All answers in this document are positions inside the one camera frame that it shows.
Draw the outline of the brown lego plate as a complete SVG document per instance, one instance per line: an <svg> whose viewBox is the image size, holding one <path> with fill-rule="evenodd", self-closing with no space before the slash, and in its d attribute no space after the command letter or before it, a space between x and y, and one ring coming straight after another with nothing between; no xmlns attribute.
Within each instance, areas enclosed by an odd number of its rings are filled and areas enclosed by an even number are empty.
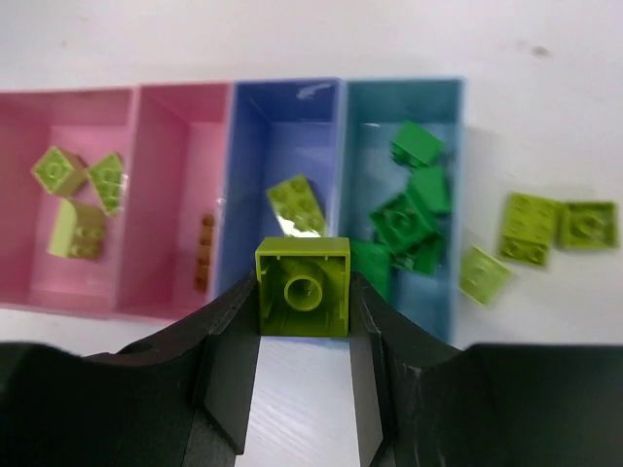
<svg viewBox="0 0 623 467"><path fill-rule="evenodd" d="M203 293L207 293L209 289L214 228L214 214L212 212L204 213L201 217L194 266L194 287Z"/></svg>

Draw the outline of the lime green lego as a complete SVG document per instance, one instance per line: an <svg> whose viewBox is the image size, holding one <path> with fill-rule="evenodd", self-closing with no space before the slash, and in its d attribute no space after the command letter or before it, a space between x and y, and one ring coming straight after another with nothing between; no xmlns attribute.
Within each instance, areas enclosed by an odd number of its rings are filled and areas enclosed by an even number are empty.
<svg viewBox="0 0 623 467"><path fill-rule="evenodd" d="M415 244L405 253L393 255L391 264L395 268L409 272L433 275L441 262L444 248L444 237L435 233L421 243Z"/></svg>

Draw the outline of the lime lego brick edge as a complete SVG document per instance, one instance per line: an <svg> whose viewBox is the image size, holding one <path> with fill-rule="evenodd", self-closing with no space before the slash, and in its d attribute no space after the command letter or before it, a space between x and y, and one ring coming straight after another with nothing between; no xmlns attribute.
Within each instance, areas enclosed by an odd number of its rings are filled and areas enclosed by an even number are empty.
<svg viewBox="0 0 623 467"><path fill-rule="evenodd" d="M563 202L558 243L562 249L617 248L617 205L611 201L594 200Z"/></svg>

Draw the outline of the green long lego brick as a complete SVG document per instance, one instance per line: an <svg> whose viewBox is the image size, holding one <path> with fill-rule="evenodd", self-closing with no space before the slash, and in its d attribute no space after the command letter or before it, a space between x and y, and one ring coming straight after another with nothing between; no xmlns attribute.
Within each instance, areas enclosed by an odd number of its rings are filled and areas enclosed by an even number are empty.
<svg viewBox="0 0 623 467"><path fill-rule="evenodd" d="M351 269L360 272L384 299L390 292L390 253L381 243L351 239Z"/></svg>

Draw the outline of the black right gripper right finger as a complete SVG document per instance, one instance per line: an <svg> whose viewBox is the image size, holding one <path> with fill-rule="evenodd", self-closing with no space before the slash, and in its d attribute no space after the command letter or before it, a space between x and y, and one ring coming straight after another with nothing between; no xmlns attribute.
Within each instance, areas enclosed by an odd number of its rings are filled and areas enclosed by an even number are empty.
<svg viewBox="0 0 623 467"><path fill-rule="evenodd" d="M349 285L350 365L364 466L618 466L618 345L459 350Z"/></svg>

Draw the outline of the lime sloped lego brick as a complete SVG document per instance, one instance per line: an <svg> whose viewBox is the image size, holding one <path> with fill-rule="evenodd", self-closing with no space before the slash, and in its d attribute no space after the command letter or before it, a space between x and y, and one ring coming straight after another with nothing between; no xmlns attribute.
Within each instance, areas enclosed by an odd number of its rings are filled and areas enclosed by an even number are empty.
<svg viewBox="0 0 623 467"><path fill-rule="evenodd" d="M63 198L55 217L48 253L66 259L94 261L102 254L105 234L105 215L98 206Z"/></svg>

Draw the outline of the lone pale lime lego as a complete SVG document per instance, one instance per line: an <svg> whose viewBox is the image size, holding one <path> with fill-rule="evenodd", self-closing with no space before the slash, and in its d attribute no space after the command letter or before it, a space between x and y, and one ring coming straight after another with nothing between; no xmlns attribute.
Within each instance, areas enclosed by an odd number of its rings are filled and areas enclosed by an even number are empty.
<svg viewBox="0 0 623 467"><path fill-rule="evenodd" d="M31 173L47 193L70 198L87 182L87 166L71 151L51 146L31 168Z"/></svg>

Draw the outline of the dark green square lego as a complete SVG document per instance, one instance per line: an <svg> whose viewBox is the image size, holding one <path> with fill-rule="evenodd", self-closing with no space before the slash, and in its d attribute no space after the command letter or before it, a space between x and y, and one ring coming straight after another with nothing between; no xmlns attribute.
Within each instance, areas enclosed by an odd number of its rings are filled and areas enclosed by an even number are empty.
<svg viewBox="0 0 623 467"><path fill-rule="evenodd" d="M440 139L411 121L405 122L390 141L392 159L410 168L435 164L443 149Z"/></svg>

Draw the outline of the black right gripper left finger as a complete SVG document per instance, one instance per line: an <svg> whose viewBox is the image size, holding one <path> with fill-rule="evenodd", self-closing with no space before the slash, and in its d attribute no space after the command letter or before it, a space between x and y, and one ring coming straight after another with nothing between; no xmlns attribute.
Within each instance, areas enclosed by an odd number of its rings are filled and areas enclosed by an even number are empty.
<svg viewBox="0 0 623 467"><path fill-rule="evenodd" d="M258 283L116 353L1 346L5 466L232 466L259 353Z"/></svg>

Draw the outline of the lime long lego brick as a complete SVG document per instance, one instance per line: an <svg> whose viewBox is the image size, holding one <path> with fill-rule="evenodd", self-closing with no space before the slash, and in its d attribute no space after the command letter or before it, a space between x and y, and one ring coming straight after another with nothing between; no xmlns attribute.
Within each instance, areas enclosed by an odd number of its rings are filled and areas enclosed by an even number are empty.
<svg viewBox="0 0 623 467"><path fill-rule="evenodd" d="M268 188L266 194L285 236L325 236L324 216L304 175L284 180Z"/></svg>

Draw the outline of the pale lime sloped lego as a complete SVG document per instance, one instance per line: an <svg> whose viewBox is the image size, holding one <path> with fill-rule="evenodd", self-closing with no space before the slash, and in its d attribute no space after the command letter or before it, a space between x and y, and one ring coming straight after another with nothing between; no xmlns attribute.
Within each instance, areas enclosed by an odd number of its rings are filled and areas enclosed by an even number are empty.
<svg viewBox="0 0 623 467"><path fill-rule="evenodd" d="M490 305L512 275L503 263L472 245L463 252L459 271L460 291L479 305Z"/></svg>

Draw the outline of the lime square lego hollow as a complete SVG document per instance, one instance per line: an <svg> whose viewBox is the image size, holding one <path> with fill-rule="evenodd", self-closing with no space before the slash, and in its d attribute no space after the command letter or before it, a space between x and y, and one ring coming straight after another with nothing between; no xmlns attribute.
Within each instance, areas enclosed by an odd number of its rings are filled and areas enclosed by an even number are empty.
<svg viewBox="0 0 623 467"><path fill-rule="evenodd" d="M267 237L255 260L262 335L348 336L348 238Z"/></svg>

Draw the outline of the green small lego brick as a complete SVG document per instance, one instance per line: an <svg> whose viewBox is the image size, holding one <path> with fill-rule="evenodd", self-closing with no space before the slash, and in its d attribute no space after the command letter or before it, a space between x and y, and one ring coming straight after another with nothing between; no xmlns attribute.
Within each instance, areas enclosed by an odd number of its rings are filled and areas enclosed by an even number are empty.
<svg viewBox="0 0 623 467"><path fill-rule="evenodd" d="M440 165L422 166L412 171L408 188L417 193L427 208L436 215L452 210L445 172Z"/></svg>

